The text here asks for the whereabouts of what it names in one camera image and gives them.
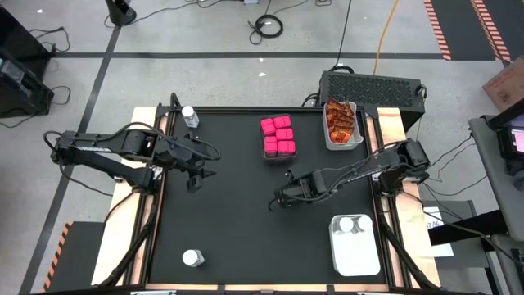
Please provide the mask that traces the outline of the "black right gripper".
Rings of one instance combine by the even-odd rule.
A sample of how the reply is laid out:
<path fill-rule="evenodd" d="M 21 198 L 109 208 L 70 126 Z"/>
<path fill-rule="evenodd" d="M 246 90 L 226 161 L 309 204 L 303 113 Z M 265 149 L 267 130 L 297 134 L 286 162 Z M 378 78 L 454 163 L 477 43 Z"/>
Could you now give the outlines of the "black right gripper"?
<path fill-rule="evenodd" d="M 292 207 L 294 203 L 292 197 L 319 197 L 328 190 L 320 170 L 305 174 L 289 170 L 287 176 L 288 184 L 274 191 L 275 201 L 281 208 Z"/>

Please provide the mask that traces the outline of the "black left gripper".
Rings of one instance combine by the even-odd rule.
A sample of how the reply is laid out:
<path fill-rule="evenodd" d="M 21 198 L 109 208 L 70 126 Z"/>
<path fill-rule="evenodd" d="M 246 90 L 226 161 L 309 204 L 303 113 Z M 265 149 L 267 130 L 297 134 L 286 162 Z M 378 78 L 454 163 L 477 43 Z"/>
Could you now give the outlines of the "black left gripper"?
<path fill-rule="evenodd" d="M 204 179 L 216 174 L 215 171 L 205 170 L 204 165 L 205 162 L 192 152 L 182 148 L 178 150 L 178 169 L 188 175 L 186 187 L 189 193 L 198 191 L 203 186 Z"/>

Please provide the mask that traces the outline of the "grey translucent plastic bin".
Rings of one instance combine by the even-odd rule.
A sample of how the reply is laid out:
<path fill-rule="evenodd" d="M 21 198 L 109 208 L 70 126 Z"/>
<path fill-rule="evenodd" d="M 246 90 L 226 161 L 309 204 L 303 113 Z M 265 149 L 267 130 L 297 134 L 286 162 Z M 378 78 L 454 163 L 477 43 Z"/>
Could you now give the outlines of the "grey translucent plastic bin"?
<path fill-rule="evenodd" d="M 276 117 L 276 116 L 285 116 L 285 115 L 290 116 L 289 114 L 278 114 L 278 115 L 262 116 L 262 117 L 260 118 L 260 120 L 259 120 L 259 128 L 260 128 L 260 121 L 263 120 L 264 118 L 272 118 L 272 119 L 273 119 L 273 118 Z M 294 132 L 294 130 L 293 130 L 293 133 L 294 133 L 294 139 L 293 139 L 293 141 L 296 143 L 295 132 Z M 260 128 L 260 136 L 261 136 L 261 156 L 262 156 L 262 158 L 263 158 L 264 160 L 266 160 L 266 161 L 286 161 L 286 160 L 288 160 L 288 159 L 293 158 L 293 157 L 275 157 L 275 158 L 266 158 L 266 157 L 264 156 L 264 137 L 265 137 L 265 136 L 262 134 L 261 128 Z"/>

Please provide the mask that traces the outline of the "small white plastic bin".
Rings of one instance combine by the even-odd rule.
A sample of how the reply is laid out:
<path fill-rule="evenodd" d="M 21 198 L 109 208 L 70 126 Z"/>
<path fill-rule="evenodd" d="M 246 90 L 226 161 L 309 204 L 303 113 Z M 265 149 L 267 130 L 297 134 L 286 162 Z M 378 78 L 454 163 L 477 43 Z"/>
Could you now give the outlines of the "small white plastic bin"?
<path fill-rule="evenodd" d="M 348 143 L 343 143 L 343 144 L 331 142 L 328 123 L 327 123 L 328 120 L 326 117 L 326 114 L 327 114 L 326 103 L 323 106 L 322 119 L 323 119 L 323 130 L 324 130 L 325 142 L 326 142 L 327 148 L 331 151 L 353 150 L 364 141 L 364 138 L 359 131 L 359 123 L 357 121 L 357 106 L 353 102 L 348 102 L 348 103 L 350 104 L 351 109 L 353 110 L 354 116 L 355 116 L 355 122 L 353 124 L 354 132 L 352 134 L 350 141 Z"/>

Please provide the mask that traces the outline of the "large white plastic bin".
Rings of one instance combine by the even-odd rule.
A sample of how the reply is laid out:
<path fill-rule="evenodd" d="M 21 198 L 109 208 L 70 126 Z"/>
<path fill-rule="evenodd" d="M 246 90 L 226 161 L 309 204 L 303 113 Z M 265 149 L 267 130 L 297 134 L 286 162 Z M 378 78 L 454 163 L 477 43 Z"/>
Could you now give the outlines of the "large white plastic bin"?
<path fill-rule="evenodd" d="M 335 271 L 344 277 L 378 275 L 381 271 L 374 232 L 362 232 L 356 221 L 365 214 L 333 216 L 329 224 L 332 263 Z M 353 219 L 351 234 L 338 234 L 338 220 L 343 216 Z"/>

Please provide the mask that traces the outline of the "wooden table board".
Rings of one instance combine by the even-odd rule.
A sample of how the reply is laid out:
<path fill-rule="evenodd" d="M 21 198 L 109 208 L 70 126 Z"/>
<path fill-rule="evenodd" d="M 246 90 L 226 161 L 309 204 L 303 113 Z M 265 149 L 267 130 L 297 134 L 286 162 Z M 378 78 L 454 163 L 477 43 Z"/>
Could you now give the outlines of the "wooden table board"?
<path fill-rule="evenodd" d="M 135 107 L 131 122 L 138 121 L 155 124 L 156 110 L 157 107 Z M 160 127 L 163 130 L 166 130 L 168 125 L 174 126 L 174 123 L 168 123 L 166 115 L 160 114 L 159 116 Z M 377 123 L 373 121 L 372 117 L 368 117 L 366 120 L 368 131 L 371 133 L 370 140 L 373 149 L 377 148 L 379 142 L 381 143 L 382 141 L 384 143 L 392 143 L 407 138 L 398 108 L 379 107 L 377 109 Z M 422 204 L 418 202 L 420 201 L 418 186 L 413 182 L 405 180 L 403 189 L 407 193 L 402 193 L 396 197 L 395 209 L 404 247 L 425 276 L 432 283 L 440 286 L 435 259 L 431 254 L 430 236 L 427 232 L 424 217 L 426 215 L 422 209 Z M 117 203 L 123 200 L 130 192 L 131 187 L 127 183 L 116 184 L 113 198 L 111 199 L 111 209 L 115 208 Z M 142 217 L 139 215 L 143 213 L 145 218 L 149 217 L 152 199 L 153 197 L 151 196 L 143 199 L 138 193 L 134 193 L 115 210 L 112 217 L 107 221 L 97 256 L 92 284 L 101 283 L 116 268 L 133 241 L 135 221 L 138 222 L 139 230 L 145 226 L 146 221 L 142 221 Z M 391 210 L 389 213 L 386 213 L 385 217 L 388 224 L 393 225 L 393 205 L 387 205 L 385 198 L 381 202 L 388 210 Z M 146 242 L 153 241 L 153 238 L 147 238 Z M 128 270 L 128 273 L 131 274 L 131 283 L 129 284 L 138 284 L 140 275 L 145 274 L 145 270 L 142 270 L 142 267 L 146 267 L 146 242 L 141 244 L 138 253 L 131 261 L 131 270 Z M 404 279 L 406 279 L 412 284 L 413 288 L 419 288 L 412 275 L 401 274 L 400 254 L 398 254 L 390 242 L 387 245 L 393 267 L 393 285 L 395 287 L 407 287 L 408 283 L 404 283 Z M 219 287 L 218 284 L 146 284 L 146 288 L 153 289 L 153 291 L 175 289 L 180 292 L 188 290 L 218 292 Z M 224 287 L 227 292 L 249 291 L 261 292 L 263 294 L 273 292 L 275 295 L 277 292 L 321 292 L 327 294 L 328 289 L 330 289 L 328 284 L 226 284 Z M 385 284 L 334 284 L 333 290 L 340 295 L 342 292 L 384 293 L 390 289 L 386 288 Z"/>

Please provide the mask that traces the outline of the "orange-edged black floor mat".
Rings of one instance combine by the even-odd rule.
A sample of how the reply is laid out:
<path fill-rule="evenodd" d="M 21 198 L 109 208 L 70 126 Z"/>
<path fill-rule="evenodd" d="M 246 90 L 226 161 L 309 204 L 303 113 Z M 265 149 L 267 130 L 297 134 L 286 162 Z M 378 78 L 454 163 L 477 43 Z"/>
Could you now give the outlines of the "orange-edged black floor mat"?
<path fill-rule="evenodd" d="M 43 285 L 45 293 L 91 287 L 102 232 L 101 222 L 65 224 Z"/>

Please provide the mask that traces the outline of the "white paper sheet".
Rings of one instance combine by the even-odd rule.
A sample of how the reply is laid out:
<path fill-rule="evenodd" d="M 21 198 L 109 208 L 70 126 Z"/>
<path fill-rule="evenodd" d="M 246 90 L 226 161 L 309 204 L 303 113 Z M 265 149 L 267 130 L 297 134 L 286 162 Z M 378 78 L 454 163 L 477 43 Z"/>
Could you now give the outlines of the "white paper sheet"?
<path fill-rule="evenodd" d="M 433 229 L 444 224 L 440 209 L 437 206 L 428 206 L 423 208 L 427 229 Z M 454 251 L 450 243 L 435 245 L 431 247 L 433 256 L 437 257 L 452 257 Z"/>

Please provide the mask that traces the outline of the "black stand base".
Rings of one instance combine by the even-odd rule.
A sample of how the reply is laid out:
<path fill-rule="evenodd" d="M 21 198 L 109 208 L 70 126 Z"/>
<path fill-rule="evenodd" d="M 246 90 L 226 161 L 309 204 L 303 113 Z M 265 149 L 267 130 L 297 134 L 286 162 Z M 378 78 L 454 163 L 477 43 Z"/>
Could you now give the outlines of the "black stand base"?
<path fill-rule="evenodd" d="M 109 19 L 118 27 L 129 25 L 135 21 L 137 12 L 128 4 L 127 0 L 105 0 Z"/>

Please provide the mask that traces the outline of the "black equipment case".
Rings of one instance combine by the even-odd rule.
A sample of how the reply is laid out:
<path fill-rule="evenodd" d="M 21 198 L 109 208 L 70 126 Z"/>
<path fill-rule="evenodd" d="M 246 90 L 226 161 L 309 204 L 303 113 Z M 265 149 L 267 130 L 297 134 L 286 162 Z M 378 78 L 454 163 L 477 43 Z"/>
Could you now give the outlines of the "black equipment case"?
<path fill-rule="evenodd" d="M 49 112 L 54 92 L 43 75 L 55 54 L 0 5 L 0 118 Z"/>

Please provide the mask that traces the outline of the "grey cart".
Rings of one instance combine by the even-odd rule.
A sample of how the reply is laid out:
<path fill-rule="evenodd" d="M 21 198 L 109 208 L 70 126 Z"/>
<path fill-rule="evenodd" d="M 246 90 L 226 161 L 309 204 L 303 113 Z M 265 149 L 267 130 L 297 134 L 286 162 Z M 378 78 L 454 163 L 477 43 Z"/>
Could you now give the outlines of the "grey cart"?
<path fill-rule="evenodd" d="M 470 119 L 468 124 L 509 235 L 524 242 L 524 191 L 519 191 L 513 177 L 505 173 L 496 132 L 482 118 Z"/>

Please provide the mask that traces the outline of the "device with pink screen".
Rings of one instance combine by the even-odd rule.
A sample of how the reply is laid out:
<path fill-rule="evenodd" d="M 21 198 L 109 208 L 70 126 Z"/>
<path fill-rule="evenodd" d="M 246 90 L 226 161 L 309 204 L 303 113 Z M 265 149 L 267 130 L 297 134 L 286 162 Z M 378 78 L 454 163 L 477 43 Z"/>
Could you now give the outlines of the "device with pink screen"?
<path fill-rule="evenodd" d="M 498 140 L 505 171 L 514 176 L 524 170 L 524 99 L 487 120 Z"/>

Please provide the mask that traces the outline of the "orange-striped black floor mat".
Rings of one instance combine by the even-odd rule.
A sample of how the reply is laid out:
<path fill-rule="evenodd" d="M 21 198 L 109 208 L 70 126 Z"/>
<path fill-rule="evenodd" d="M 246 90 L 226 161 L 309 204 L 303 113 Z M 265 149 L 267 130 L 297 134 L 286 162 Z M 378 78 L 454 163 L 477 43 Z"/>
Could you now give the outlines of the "orange-striped black floor mat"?
<path fill-rule="evenodd" d="M 524 0 L 423 0 L 448 61 L 501 61 L 524 55 Z"/>

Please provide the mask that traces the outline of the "cardboard box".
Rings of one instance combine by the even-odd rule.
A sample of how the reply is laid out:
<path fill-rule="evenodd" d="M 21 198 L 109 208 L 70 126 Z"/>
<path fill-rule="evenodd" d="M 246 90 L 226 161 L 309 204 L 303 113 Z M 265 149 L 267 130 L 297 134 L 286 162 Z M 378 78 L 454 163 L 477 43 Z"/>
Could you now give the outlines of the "cardboard box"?
<path fill-rule="evenodd" d="M 482 86 L 499 111 L 505 111 L 524 99 L 524 55 Z"/>

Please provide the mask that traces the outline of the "black aluminium table frame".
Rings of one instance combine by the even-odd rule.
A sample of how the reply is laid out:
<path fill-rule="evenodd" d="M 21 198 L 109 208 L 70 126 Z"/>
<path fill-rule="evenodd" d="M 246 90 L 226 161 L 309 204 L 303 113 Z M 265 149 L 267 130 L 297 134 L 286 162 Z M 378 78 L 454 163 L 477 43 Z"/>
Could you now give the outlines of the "black aluminium table frame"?
<path fill-rule="evenodd" d="M 123 200 L 121 200 L 120 202 L 117 203 L 117 205 L 121 205 L 124 201 L 128 200 L 129 197 L 125 196 L 125 198 Z M 160 224 L 160 220 L 161 220 L 161 213 L 162 213 L 162 210 L 164 208 L 164 199 L 165 199 L 165 196 L 163 194 L 160 194 L 159 196 L 157 197 L 153 197 L 152 199 L 152 206 L 151 206 L 151 214 L 149 215 L 149 217 L 151 217 L 153 220 L 154 220 L 154 224 L 155 224 L 155 227 L 153 227 L 152 231 L 147 235 L 146 239 L 147 238 L 153 238 L 153 234 L 154 234 L 154 238 L 153 238 L 153 241 L 151 242 L 146 242 L 146 239 L 143 241 L 143 242 L 146 242 L 146 267 L 142 267 L 142 270 L 145 270 L 145 274 L 142 274 L 140 275 L 140 279 L 139 279 L 139 282 L 138 284 L 146 284 L 150 283 L 149 281 L 149 272 L 150 272 L 150 260 L 151 260 L 151 257 L 153 256 L 154 254 L 154 251 L 155 251 L 155 244 L 156 244 L 156 235 L 157 235 L 157 231 L 158 231 L 158 228 L 157 228 L 157 225 Z M 387 201 L 386 200 L 386 204 L 387 205 L 393 205 L 393 211 L 394 211 L 394 219 L 393 219 L 393 225 L 395 226 L 395 231 L 396 231 L 396 235 L 398 237 L 398 239 L 400 239 L 402 242 L 402 237 L 401 237 L 401 231 L 400 231 L 400 225 L 399 225 L 399 221 L 398 221 L 398 217 L 396 216 L 396 205 L 395 205 L 395 200 L 390 200 L 390 201 Z M 147 218 L 145 218 L 145 216 L 143 216 L 144 214 L 141 213 L 139 216 L 142 217 L 142 221 L 147 221 Z M 138 229 L 138 222 L 135 221 L 135 226 L 134 226 L 134 231 L 133 231 L 133 241 L 132 243 L 135 241 L 135 239 L 138 237 L 138 233 L 140 231 Z M 385 254 L 385 257 L 386 257 L 386 263 L 387 265 L 391 268 L 391 272 L 390 274 L 387 276 L 388 278 L 388 283 L 386 284 L 386 288 L 390 289 L 395 287 L 393 285 L 393 282 L 394 282 L 394 277 L 393 277 L 393 267 L 392 267 L 392 263 L 391 263 L 391 255 L 388 251 L 388 241 L 386 241 L 386 239 L 384 237 L 381 237 L 380 238 L 380 243 L 382 244 L 383 248 L 383 252 Z M 401 258 L 400 258 L 400 261 L 401 261 L 401 274 L 402 275 L 411 275 L 408 270 L 407 270 L 407 264 L 406 262 L 402 261 Z M 131 264 L 130 266 L 128 267 L 128 269 L 126 270 L 125 273 L 128 273 L 128 270 L 131 270 Z M 131 274 L 123 274 L 122 278 L 120 278 L 118 280 L 118 284 L 119 285 L 131 285 L 129 283 L 131 283 Z M 406 279 L 404 279 L 404 283 L 408 283 L 408 285 L 412 286 L 412 284 L 407 281 Z M 321 293 L 323 295 L 339 295 L 339 294 L 336 294 L 336 292 L 333 290 L 333 285 L 334 283 L 325 283 L 325 284 L 328 284 L 328 287 L 330 287 L 330 289 L 328 289 L 327 291 L 327 294 L 324 294 L 324 293 L 321 293 L 321 292 L 312 292 L 312 293 Z M 224 294 L 228 294 L 228 293 L 234 293 L 234 292 L 242 292 L 242 291 L 233 291 L 233 292 L 227 292 L 225 291 L 225 287 L 224 285 L 226 284 L 218 284 L 220 287 L 219 287 L 219 291 L 203 291 L 203 292 L 214 292 L 214 293 L 224 293 Z M 188 290 L 189 292 L 199 292 L 200 290 L 195 290 L 195 291 L 192 291 L 192 290 Z M 304 294 L 311 294 L 311 293 L 307 293 L 307 292 L 283 292 L 283 293 L 304 293 Z M 344 294 L 344 293 L 357 293 L 357 292 L 342 292 L 340 295 Z"/>

